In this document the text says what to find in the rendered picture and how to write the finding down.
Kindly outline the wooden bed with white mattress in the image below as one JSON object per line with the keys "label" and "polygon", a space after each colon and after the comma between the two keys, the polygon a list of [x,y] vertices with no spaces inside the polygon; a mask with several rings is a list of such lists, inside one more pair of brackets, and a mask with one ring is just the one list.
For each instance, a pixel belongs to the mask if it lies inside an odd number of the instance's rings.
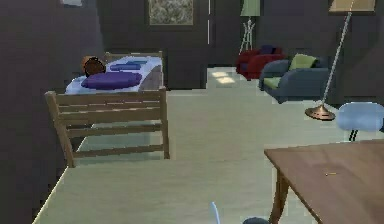
{"label": "wooden bed with white mattress", "polygon": [[[170,157],[166,88],[161,53],[106,54],[106,72],[140,73],[139,85],[96,90],[74,78],[63,94],[45,93],[67,166],[76,158],[161,151]],[[146,61],[140,70],[111,71],[110,66]]]}

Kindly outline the purple pillow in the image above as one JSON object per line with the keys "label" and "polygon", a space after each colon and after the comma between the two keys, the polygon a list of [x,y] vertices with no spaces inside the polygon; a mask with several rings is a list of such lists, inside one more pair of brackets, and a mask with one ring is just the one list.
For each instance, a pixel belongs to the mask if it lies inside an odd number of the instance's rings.
{"label": "purple pillow", "polygon": [[142,75],[132,72],[106,72],[87,77],[81,86],[96,90],[114,90],[134,87],[140,84]]}

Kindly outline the framed picture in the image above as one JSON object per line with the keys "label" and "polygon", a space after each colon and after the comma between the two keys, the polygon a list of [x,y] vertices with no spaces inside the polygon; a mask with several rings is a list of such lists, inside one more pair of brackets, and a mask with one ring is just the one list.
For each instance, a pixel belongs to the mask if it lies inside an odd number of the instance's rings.
{"label": "framed picture", "polygon": [[149,23],[154,26],[193,24],[194,0],[148,0]]}

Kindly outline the green shade tripod lamp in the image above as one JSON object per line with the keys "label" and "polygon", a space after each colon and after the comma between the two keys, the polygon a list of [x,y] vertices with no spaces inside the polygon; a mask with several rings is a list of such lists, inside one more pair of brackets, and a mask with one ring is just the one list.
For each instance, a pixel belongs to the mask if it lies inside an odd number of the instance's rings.
{"label": "green shade tripod lamp", "polygon": [[253,18],[261,15],[261,1],[260,0],[243,0],[241,8],[241,17],[246,17],[247,21],[243,24],[244,34],[240,45],[239,52],[242,53],[245,50],[251,50],[253,48],[253,29],[255,23]]}

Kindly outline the brown basketball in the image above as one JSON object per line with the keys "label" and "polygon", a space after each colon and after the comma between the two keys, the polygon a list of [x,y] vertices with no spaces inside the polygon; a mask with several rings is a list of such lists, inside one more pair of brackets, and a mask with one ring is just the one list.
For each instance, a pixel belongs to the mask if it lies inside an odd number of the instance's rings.
{"label": "brown basketball", "polygon": [[81,62],[81,68],[87,77],[106,72],[106,66],[96,56],[84,56]]}

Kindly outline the green cushion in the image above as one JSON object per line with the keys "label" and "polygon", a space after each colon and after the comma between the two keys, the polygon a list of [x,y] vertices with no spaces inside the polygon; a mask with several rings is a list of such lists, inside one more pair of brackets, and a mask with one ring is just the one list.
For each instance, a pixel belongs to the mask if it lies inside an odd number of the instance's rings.
{"label": "green cushion", "polygon": [[305,54],[296,54],[291,60],[289,71],[301,68],[311,68],[315,62],[316,57]]}

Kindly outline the brass floor lamp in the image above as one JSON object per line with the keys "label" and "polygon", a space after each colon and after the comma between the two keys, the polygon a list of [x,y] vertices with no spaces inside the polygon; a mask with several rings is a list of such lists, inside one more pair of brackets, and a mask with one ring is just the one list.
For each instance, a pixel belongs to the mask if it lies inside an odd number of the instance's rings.
{"label": "brass floor lamp", "polygon": [[320,121],[332,121],[336,115],[328,110],[325,106],[325,102],[328,96],[329,88],[337,67],[338,59],[340,56],[341,49],[344,44],[345,36],[348,31],[348,26],[352,18],[352,14],[356,12],[371,13],[375,11],[376,0],[332,0],[329,7],[329,12],[333,13],[345,13],[344,25],[342,28],[341,37],[336,49],[334,60],[332,62],[331,70],[327,79],[327,83],[324,89],[321,103],[313,108],[307,108],[305,114],[315,120]]}

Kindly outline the brown wooden table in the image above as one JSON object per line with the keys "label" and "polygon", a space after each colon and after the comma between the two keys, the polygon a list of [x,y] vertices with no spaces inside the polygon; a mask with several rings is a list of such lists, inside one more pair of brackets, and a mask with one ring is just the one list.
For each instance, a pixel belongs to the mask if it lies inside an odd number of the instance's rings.
{"label": "brown wooden table", "polygon": [[279,224],[289,190],[318,224],[384,224],[384,139],[264,154],[277,171],[270,224]]}

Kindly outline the pale blue chair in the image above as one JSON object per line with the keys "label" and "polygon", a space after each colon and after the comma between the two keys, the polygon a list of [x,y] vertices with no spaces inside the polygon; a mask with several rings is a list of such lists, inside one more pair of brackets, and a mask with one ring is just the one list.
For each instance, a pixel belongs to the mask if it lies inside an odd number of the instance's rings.
{"label": "pale blue chair", "polygon": [[349,102],[343,104],[336,116],[337,126],[349,131],[349,141],[354,141],[359,131],[376,132],[384,127],[384,106],[374,102]]}

